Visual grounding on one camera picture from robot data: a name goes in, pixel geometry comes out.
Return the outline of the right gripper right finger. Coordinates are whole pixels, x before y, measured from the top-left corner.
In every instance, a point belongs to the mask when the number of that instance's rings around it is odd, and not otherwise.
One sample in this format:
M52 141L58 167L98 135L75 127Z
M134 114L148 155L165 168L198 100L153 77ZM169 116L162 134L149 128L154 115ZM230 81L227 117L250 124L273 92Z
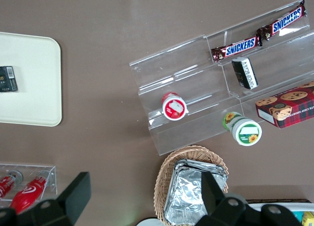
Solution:
M207 210L197 226L241 226L246 206L240 199L227 197L210 172L202 173L202 199Z

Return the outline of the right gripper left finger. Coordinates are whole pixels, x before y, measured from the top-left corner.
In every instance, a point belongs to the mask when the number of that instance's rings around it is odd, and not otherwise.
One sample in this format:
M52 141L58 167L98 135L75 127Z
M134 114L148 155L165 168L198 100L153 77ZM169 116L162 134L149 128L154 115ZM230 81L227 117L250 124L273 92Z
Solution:
M90 199L90 173L80 172L56 199L42 201L32 209L32 225L73 226Z

